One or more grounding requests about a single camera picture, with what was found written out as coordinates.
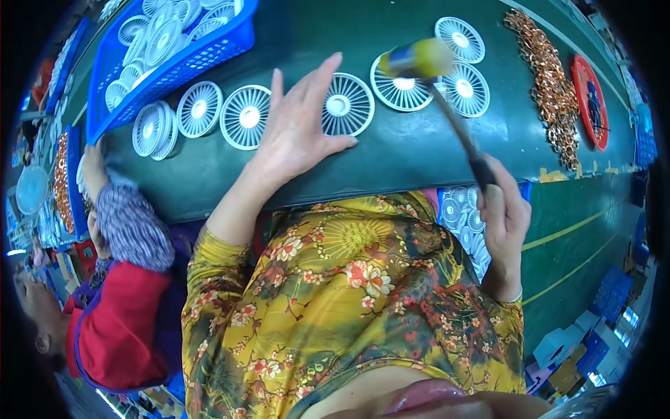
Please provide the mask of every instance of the person in red jacket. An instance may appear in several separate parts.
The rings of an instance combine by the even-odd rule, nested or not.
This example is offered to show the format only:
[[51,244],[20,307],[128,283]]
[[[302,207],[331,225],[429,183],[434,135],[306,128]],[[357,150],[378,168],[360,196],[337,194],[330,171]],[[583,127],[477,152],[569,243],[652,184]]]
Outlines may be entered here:
[[88,219],[95,273],[63,311],[41,281],[25,272],[15,281],[35,346],[53,369],[67,366],[107,392],[134,392],[182,369],[184,239],[195,241],[202,222],[168,229],[136,189],[110,183],[99,148],[87,146],[82,164],[96,207]]

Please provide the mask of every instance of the red jacket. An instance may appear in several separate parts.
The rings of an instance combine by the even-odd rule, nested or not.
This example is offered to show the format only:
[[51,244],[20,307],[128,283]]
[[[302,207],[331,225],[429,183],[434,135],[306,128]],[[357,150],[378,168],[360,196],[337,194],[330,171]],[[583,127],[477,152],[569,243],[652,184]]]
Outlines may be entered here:
[[[118,262],[107,273],[100,303],[84,317],[79,333],[82,366],[93,381],[107,388],[131,389],[167,377],[161,353],[153,348],[155,317],[168,274]],[[70,297],[63,312],[71,314],[66,360],[72,377],[80,377],[74,358],[74,334],[83,310]]]

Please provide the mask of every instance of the purple patterned sleeve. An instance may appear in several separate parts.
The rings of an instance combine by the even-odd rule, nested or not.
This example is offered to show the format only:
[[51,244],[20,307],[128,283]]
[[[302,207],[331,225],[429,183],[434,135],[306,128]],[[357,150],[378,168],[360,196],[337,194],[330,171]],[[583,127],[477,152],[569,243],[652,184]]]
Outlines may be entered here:
[[108,183],[95,207],[100,232],[114,259],[155,272],[165,272],[172,266],[170,230],[138,190]]

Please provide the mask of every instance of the factory floor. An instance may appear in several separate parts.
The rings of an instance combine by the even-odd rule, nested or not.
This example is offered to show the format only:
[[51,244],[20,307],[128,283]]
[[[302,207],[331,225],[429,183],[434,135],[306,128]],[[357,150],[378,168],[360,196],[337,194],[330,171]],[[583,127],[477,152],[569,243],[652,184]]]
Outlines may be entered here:
[[610,266],[623,267],[641,208],[630,174],[534,184],[521,262],[525,360],[548,332],[587,310]]

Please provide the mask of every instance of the red plastic tray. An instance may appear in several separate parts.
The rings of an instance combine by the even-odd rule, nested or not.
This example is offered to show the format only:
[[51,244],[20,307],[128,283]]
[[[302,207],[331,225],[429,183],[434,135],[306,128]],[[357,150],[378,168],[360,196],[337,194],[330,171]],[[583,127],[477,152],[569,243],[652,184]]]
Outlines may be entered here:
[[[577,101],[580,103],[580,110],[582,112],[582,119],[584,120],[584,125],[586,125],[586,132],[591,138],[591,141],[596,145],[596,148],[601,152],[607,147],[607,138],[608,138],[608,129],[610,127],[607,121],[607,107],[605,106],[605,98],[602,96],[602,90],[600,90],[600,83],[596,74],[593,72],[593,68],[586,62],[586,59],[577,54],[575,55],[575,62],[572,64],[572,79],[575,83],[575,91],[577,92]],[[598,92],[598,100],[600,101],[600,116],[601,124],[605,129],[599,129],[596,134],[593,123],[591,121],[591,115],[588,111],[588,82],[592,81],[596,86],[596,92]]]

